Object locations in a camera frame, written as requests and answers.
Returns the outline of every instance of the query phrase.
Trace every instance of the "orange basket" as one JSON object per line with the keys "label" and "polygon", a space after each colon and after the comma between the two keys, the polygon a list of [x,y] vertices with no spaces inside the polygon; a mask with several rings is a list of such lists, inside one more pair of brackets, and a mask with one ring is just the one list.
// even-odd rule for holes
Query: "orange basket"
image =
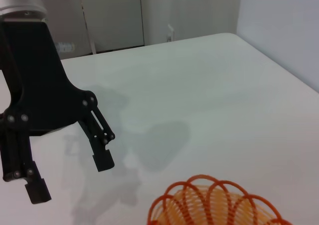
{"label": "orange basket", "polygon": [[[205,180],[210,185],[194,185]],[[229,192],[231,186],[240,193]],[[173,195],[173,189],[180,189]],[[238,184],[197,175],[168,187],[149,211],[148,225],[291,225],[266,199]]]}

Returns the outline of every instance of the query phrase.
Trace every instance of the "table surface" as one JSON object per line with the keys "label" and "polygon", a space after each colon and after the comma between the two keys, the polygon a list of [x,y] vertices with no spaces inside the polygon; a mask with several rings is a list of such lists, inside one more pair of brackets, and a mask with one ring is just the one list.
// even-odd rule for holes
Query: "table surface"
{"label": "table surface", "polygon": [[[78,123],[31,146],[52,200],[0,181],[0,224],[146,224],[173,182],[209,174],[272,202],[295,224],[319,221],[319,96],[233,34],[62,61],[93,91],[117,138],[97,172]],[[9,93],[0,78],[0,111]]]}

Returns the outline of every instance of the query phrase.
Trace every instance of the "screw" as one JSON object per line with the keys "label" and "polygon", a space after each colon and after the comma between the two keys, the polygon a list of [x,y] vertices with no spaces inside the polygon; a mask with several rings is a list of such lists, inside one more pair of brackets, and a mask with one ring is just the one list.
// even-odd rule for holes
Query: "screw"
{"label": "screw", "polygon": [[28,169],[28,175],[32,175],[33,174],[33,170],[32,169]]}
{"label": "screw", "polygon": [[16,179],[20,178],[21,173],[19,171],[15,171],[14,175],[13,175]]}
{"label": "screw", "polygon": [[21,120],[24,122],[27,122],[29,120],[29,117],[26,114],[21,115]]}
{"label": "screw", "polygon": [[8,121],[13,123],[15,121],[14,116],[8,115]]}

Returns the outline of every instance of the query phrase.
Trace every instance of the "robotic arm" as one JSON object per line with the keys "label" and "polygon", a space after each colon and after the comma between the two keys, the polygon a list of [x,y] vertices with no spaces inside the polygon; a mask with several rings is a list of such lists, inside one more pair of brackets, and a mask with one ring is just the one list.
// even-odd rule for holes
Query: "robotic arm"
{"label": "robotic arm", "polygon": [[9,107],[0,114],[3,179],[25,179],[33,204],[51,196],[32,159],[30,136],[78,121],[89,138],[98,171],[114,167],[105,146],[115,135],[97,107],[96,96],[68,80],[45,16],[42,0],[0,0],[0,69],[11,94]]}

